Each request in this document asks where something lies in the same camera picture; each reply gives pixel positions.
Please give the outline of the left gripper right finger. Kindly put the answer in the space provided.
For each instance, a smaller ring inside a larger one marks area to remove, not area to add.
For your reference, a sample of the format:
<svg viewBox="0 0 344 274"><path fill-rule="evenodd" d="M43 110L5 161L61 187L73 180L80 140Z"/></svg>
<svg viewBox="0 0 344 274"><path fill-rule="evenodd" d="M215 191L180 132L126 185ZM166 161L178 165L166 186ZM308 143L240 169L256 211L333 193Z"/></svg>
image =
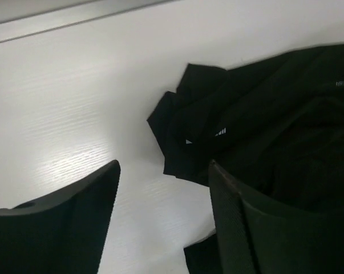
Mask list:
<svg viewBox="0 0 344 274"><path fill-rule="evenodd" d="M224 273L344 273L344 201L298 209L216 162L209 165L209 187Z"/></svg>

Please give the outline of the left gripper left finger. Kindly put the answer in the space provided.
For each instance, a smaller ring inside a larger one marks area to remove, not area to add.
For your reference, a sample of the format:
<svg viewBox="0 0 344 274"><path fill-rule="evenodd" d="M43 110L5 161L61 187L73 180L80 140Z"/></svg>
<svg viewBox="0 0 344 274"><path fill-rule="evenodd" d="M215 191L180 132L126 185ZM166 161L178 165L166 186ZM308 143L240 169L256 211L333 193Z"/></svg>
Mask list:
<svg viewBox="0 0 344 274"><path fill-rule="evenodd" d="M120 178L117 160L14 208L0 208L0 273L97 273Z"/></svg>

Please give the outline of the black shorts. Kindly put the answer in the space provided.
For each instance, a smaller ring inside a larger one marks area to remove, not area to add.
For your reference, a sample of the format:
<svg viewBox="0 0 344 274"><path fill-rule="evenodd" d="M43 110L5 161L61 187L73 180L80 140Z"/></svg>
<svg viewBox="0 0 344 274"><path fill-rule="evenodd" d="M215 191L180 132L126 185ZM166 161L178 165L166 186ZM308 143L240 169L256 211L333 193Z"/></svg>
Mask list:
<svg viewBox="0 0 344 274"><path fill-rule="evenodd" d="M242 67L188 65L147 120L164 173L209 187L216 162L286 205L344 201L344 44ZM215 233L184 248L190 273L224 273Z"/></svg>

